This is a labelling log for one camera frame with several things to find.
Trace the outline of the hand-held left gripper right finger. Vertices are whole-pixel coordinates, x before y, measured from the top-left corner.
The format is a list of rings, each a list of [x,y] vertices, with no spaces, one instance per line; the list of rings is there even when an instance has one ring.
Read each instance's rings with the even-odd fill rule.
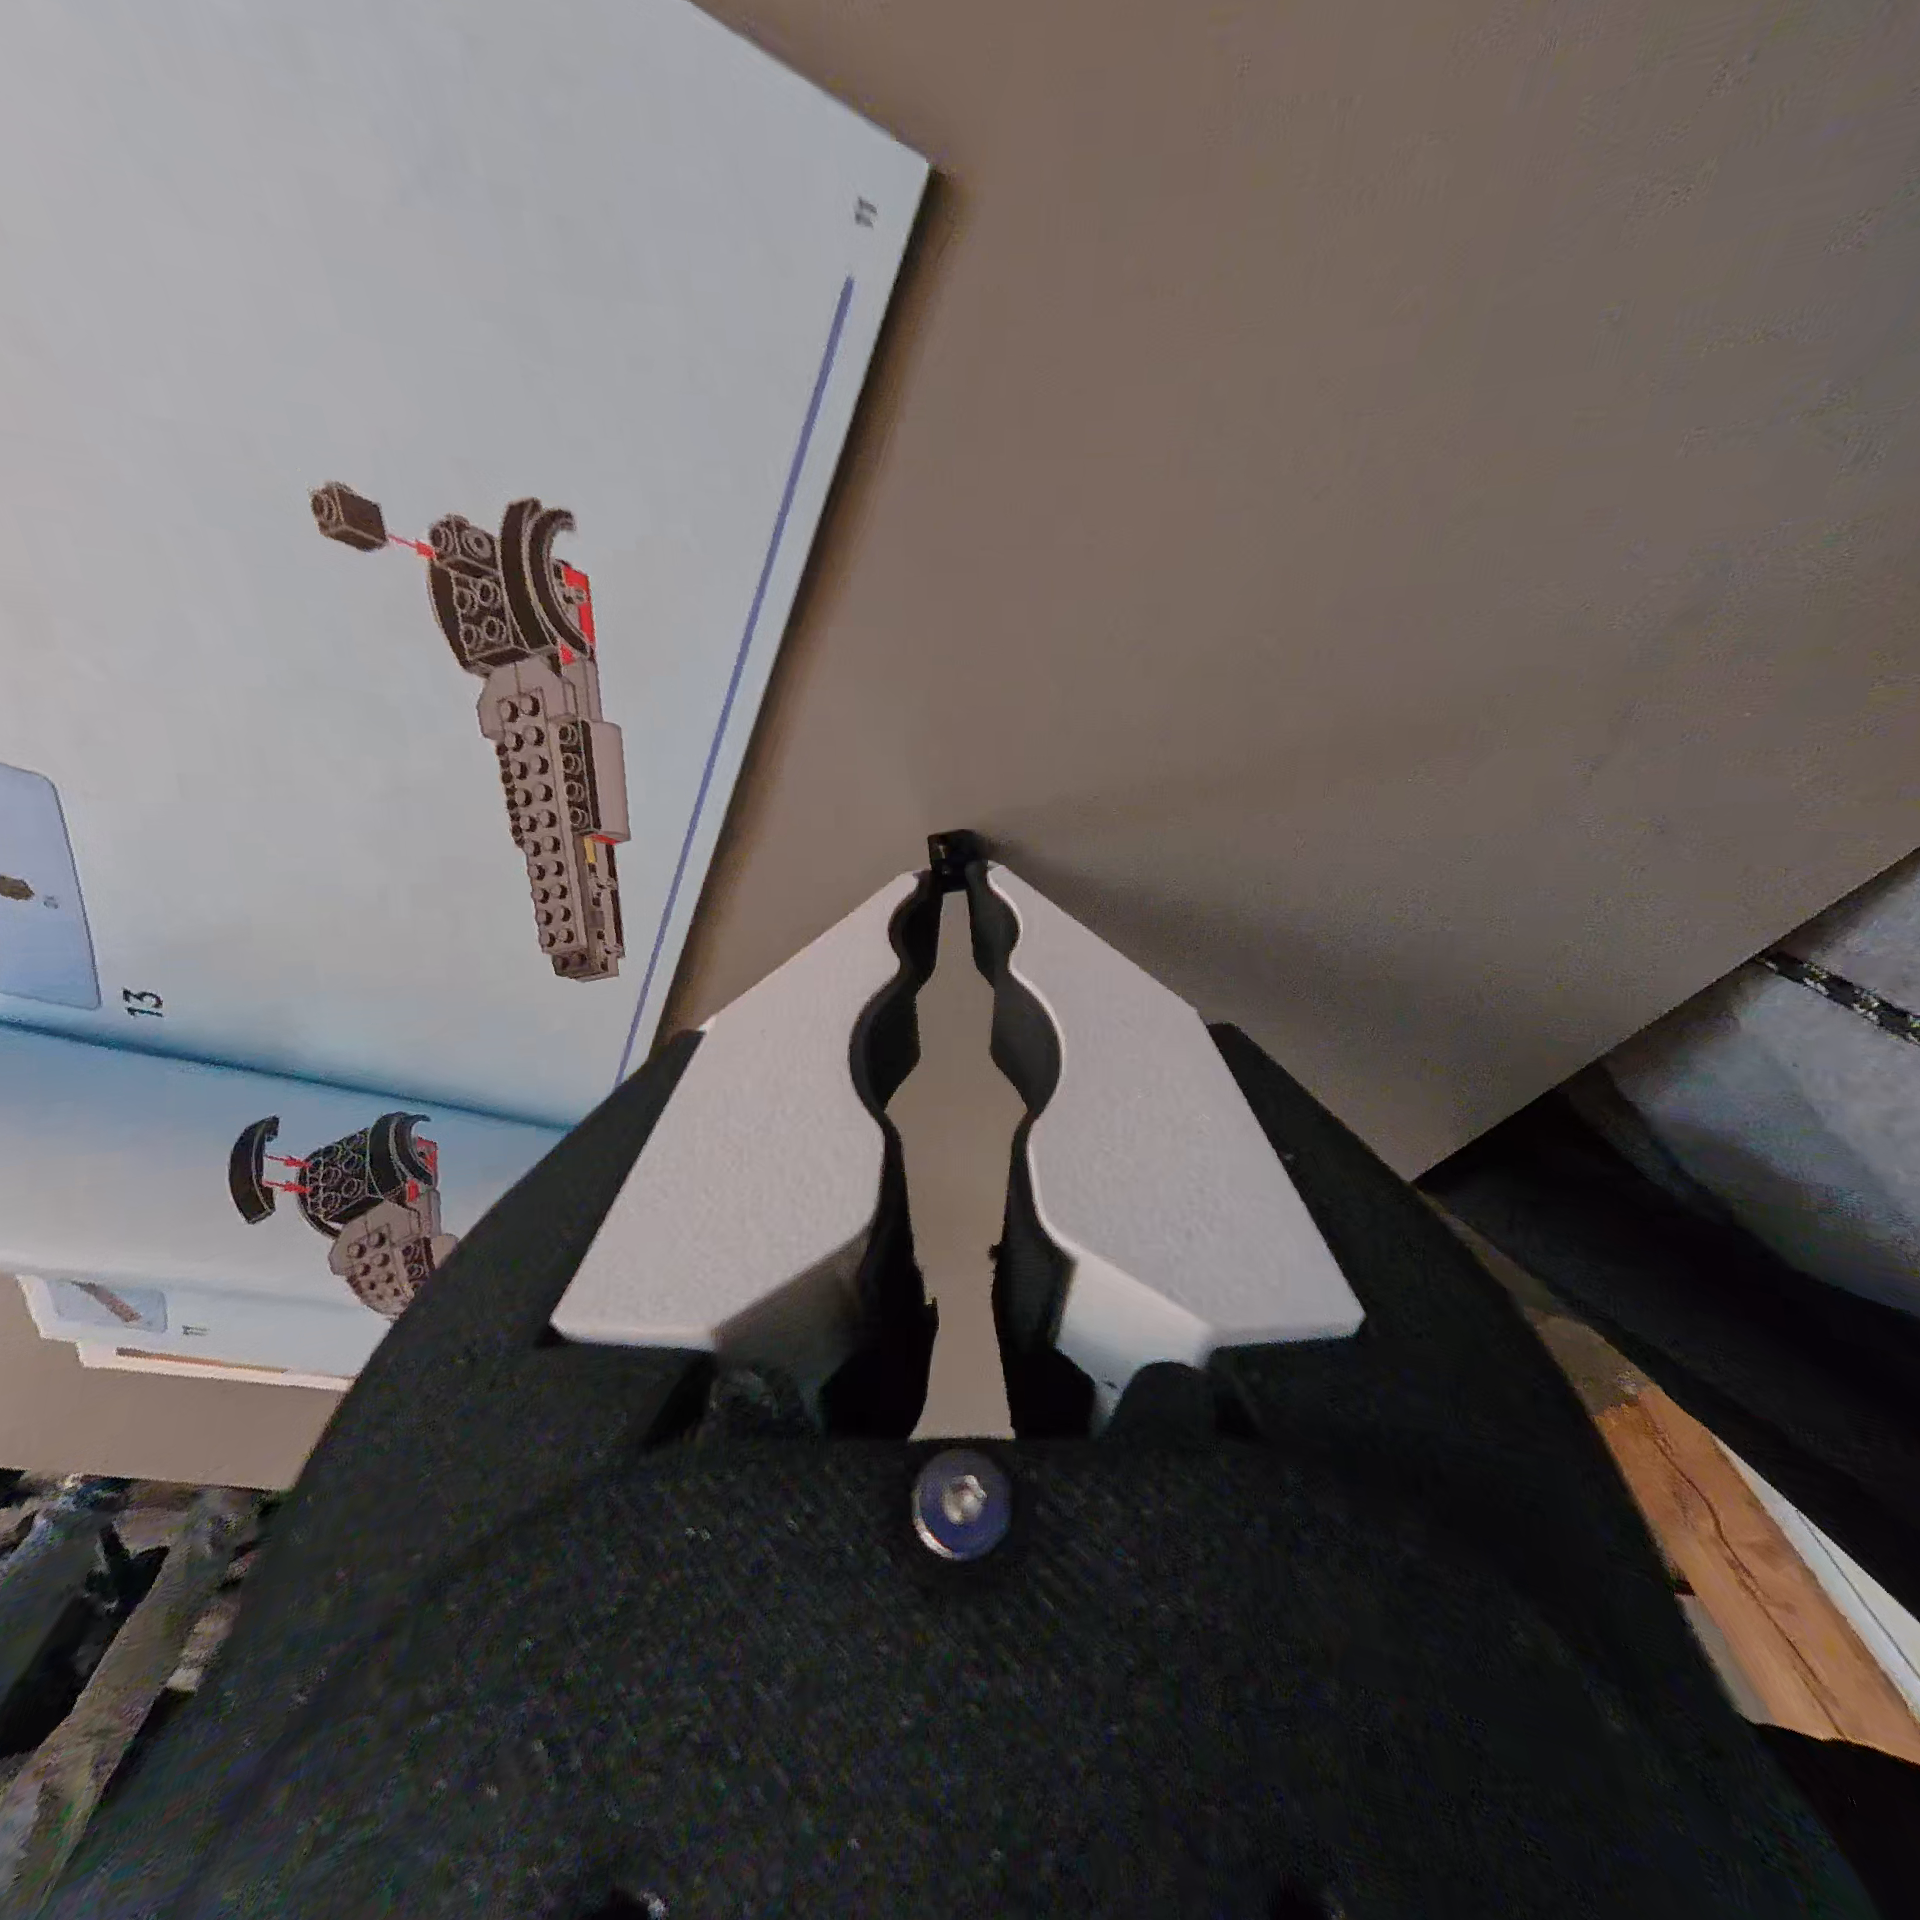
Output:
[[[1145,1368],[1353,1337],[1362,1305],[1208,1022],[998,862],[968,869],[1020,1093],[993,1310],[1017,1420],[1109,1420]]]

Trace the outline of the light blue instruction booklet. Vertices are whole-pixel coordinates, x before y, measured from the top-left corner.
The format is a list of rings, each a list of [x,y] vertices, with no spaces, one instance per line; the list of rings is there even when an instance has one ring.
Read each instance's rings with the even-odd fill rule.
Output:
[[[345,1385],[641,1068],[929,183],[692,4],[4,4],[45,1339]]]

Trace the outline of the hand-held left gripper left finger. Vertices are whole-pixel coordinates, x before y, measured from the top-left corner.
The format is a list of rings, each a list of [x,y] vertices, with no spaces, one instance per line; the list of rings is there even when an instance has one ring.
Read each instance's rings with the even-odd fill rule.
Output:
[[[699,1030],[556,1308],[576,1343],[772,1367],[825,1427],[912,1427],[938,1308],[890,1107],[921,1060],[931,871],[886,881]]]

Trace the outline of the grey desk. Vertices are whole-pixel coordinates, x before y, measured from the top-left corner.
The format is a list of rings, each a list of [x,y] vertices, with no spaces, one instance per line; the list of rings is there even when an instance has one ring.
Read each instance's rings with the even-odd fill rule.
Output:
[[[968,823],[1416,1171],[1909,847],[1915,4],[708,15],[931,183],[657,1037]]]

